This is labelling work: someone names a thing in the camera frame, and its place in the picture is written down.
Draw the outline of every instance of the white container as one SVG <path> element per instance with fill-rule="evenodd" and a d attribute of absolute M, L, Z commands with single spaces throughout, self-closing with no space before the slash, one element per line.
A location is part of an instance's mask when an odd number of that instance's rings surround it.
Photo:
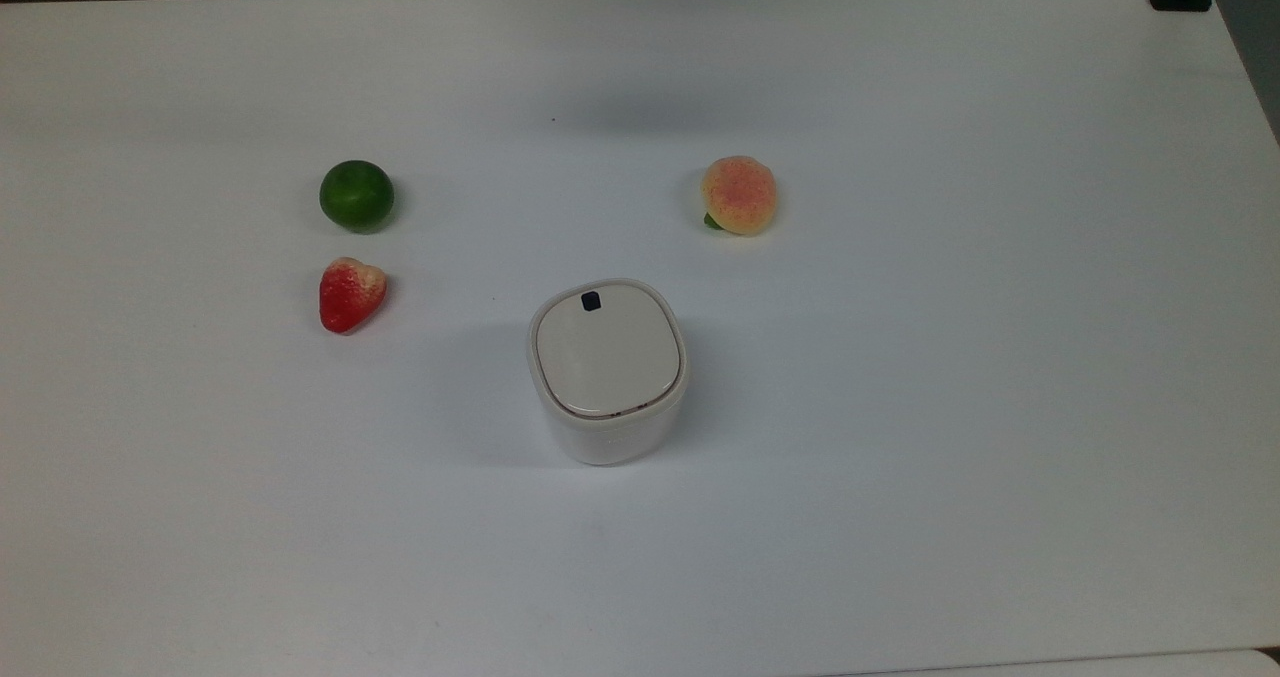
<path fill-rule="evenodd" d="M 685 386 L 685 339 L 667 299 L 643 282 L 563 291 L 529 325 L 529 370 L 564 452 L 613 465 L 655 449 Z"/>

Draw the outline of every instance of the table surface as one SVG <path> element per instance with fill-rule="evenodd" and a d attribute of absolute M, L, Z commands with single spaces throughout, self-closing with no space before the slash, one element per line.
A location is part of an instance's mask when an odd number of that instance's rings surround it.
<path fill-rule="evenodd" d="M 1280 150 L 1146 0 L 0 12 L 0 663 L 923 669 L 1280 642 Z M 698 180 L 750 154 L 756 238 Z M 375 235 L 316 205 L 387 168 Z M 351 337 L 339 256 L 388 270 Z M 649 282 L 691 385 L 589 468 L 525 363 Z"/>

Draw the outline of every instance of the container lid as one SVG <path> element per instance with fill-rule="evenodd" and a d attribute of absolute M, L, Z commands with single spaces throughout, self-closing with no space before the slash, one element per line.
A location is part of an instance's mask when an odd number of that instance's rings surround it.
<path fill-rule="evenodd" d="M 548 390 L 581 417 L 648 407 L 680 376 L 667 312 L 639 285 L 595 285 L 559 299 L 543 314 L 535 344 Z"/>

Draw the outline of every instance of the lime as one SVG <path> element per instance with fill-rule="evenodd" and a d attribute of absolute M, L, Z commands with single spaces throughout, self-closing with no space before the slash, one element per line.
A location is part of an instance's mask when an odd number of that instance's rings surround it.
<path fill-rule="evenodd" d="M 320 209 L 330 220 L 352 232 L 378 229 L 390 215 L 394 202 L 387 171 L 364 159 L 340 163 L 320 182 Z"/>

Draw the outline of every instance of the peach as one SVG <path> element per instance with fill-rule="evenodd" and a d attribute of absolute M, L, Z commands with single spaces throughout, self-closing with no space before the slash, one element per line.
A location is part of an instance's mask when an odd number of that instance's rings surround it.
<path fill-rule="evenodd" d="M 717 159 L 703 175 L 703 202 L 708 225 L 714 223 L 736 235 L 754 235 L 773 221 L 778 186 L 773 171 L 753 157 Z"/>

